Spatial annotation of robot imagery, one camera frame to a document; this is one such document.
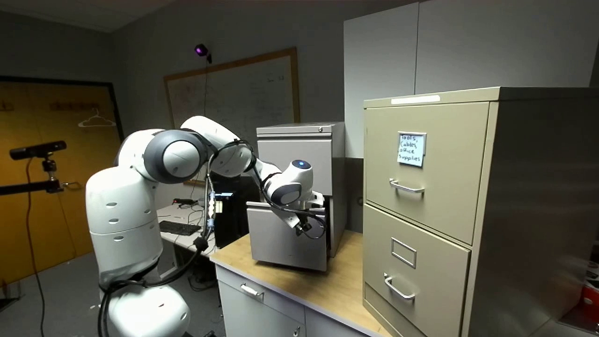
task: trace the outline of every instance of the door frame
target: door frame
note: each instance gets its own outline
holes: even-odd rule
[[[17,83],[44,83],[44,84],[59,84],[59,85],[85,85],[85,86],[103,86],[108,89],[110,94],[110,100],[114,106],[114,122],[116,123],[117,130],[119,132],[119,138],[121,143],[125,139],[123,133],[123,126],[120,123],[119,107],[116,104],[116,95],[114,93],[114,86],[111,82],[94,82],[94,81],[80,81],[80,80],[59,80],[59,79],[39,79],[35,77],[19,77],[19,76],[0,76],[0,82],[17,82]]]

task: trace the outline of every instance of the ceiling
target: ceiling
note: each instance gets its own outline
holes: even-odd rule
[[[0,11],[113,32],[174,0],[0,0]]]

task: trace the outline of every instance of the wooden frame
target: wooden frame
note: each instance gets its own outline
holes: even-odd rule
[[[119,132],[120,141],[125,140],[123,133],[123,125],[120,123],[119,107],[116,104],[116,95],[114,94],[114,86],[110,82],[93,82],[79,80],[57,80],[57,79],[38,79],[34,77],[17,77],[17,76],[0,76],[0,82],[17,82],[17,83],[45,83],[59,85],[85,85],[85,86],[105,86],[108,89],[110,100],[114,106],[114,123]]]
[[[167,93],[167,104],[168,104],[168,113],[171,119],[171,124],[173,128],[175,126],[175,119],[173,116],[173,108],[171,107],[171,96],[168,92],[168,81],[182,79],[185,77],[192,77],[197,75],[203,75],[207,73],[214,73],[221,70],[243,67],[244,65],[254,64],[258,62],[268,61],[272,59],[278,59],[285,56],[289,56],[291,58],[291,90],[293,93],[293,104],[294,104],[294,123],[300,122],[300,84],[298,81],[298,56],[297,50],[295,47],[279,50],[278,52],[266,53],[258,56],[253,56],[251,58],[240,59],[237,61],[232,61],[223,64],[217,64],[212,67],[206,67],[204,69],[190,70],[185,71],[183,73],[167,75],[164,77],[164,88]],[[204,181],[200,180],[188,180],[184,182],[185,185],[193,185],[204,187],[206,184]]]

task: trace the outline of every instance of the handwritten label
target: handwritten label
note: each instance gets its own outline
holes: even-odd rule
[[[400,145],[397,150],[397,162],[422,167],[426,135],[399,132]]]

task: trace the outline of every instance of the drawer handle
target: drawer handle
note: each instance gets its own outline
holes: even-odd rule
[[[246,293],[248,293],[254,297],[260,297],[260,296],[264,295],[264,292],[258,293],[256,290],[246,286],[245,283],[241,285],[241,290],[245,291]]]
[[[421,187],[421,188],[411,188],[411,187],[407,187],[407,186],[404,186],[404,185],[400,185],[397,182],[397,180],[395,180],[393,178],[389,178],[389,185],[391,185],[395,189],[400,189],[402,191],[409,192],[409,193],[424,193],[424,187]]]
[[[416,294],[414,294],[414,293],[412,293],[410,295],[406,295],[406,294],[402,293],[401,291],[399,291],[399,289],[395,288],[391,284],[391,281],[393,281],[393,276],[389,276],[389,274],[383,273],[383,277],[385,278],[385,284],[387,285],[387,287],[389,287],[391,290],[393,290],[397,295],[401,296],[401,298],[403,298],[404,300],[414,300],[414,298],[416,298]]]

